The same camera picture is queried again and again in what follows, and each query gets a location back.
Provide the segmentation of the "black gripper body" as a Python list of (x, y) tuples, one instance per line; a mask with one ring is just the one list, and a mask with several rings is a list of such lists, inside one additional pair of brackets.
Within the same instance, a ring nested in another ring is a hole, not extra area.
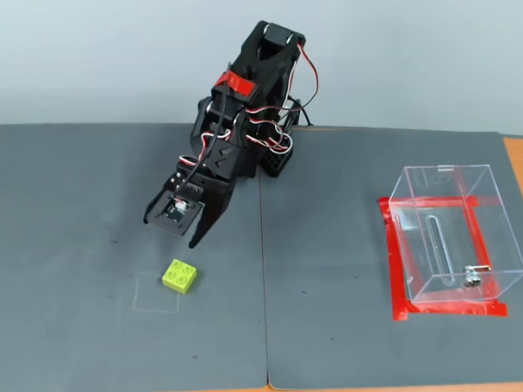
[(178, 158), (173, 198), (175, 203), (199, 202), (203, 189), (193, 182), (197, 179), (219, 179), (233, 183), (241, 177), (255, 175), (256, 146), (243, 140), (202, 140), (198, 156), (180, 155)]

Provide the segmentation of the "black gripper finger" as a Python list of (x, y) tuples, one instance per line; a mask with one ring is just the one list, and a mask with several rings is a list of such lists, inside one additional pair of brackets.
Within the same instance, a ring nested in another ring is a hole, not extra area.
[(165, 182), (163, 187), (158, 191), (157, 195), (149, 202), (146, 211), (143, 214), (143, 223), (148, 224), (148, 214), (153, 210), (154, 206), (162, 199), (162, 196), (165, 192), (172, 193), (175, 187), (175, 183), (179, 181), (179, 178), (176, 176), (176, 173), (173, 173)]
[(233, 183), (219, 179), (197, 179), (193, 182), (203, 189), (201, 198), (198, 199), (204, 207), (200, 214), (189, 248), (193, 249), (208, 233), (212, 226), (219, 220), (229, 206), (233, 193)]

